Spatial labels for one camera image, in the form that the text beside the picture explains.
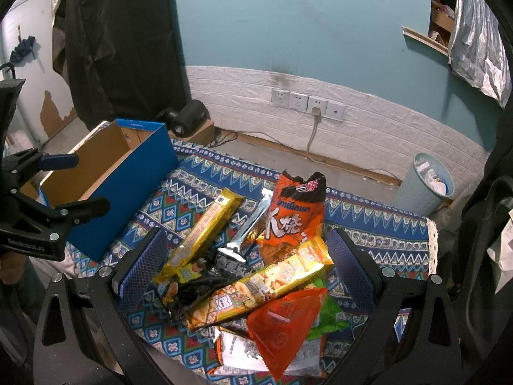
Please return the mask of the person's left hand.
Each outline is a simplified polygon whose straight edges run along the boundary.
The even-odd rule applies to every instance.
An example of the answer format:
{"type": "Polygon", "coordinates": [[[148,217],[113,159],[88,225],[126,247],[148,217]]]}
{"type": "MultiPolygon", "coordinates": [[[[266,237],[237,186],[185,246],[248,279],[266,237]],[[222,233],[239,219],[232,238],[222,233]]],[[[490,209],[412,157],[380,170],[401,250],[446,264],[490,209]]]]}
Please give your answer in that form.
{"type": "Polygon", "coordinates": [[[5,285],[14,285],[23,278],[27,256],[15,252],[1,255],[0,280],[5,285]]]}

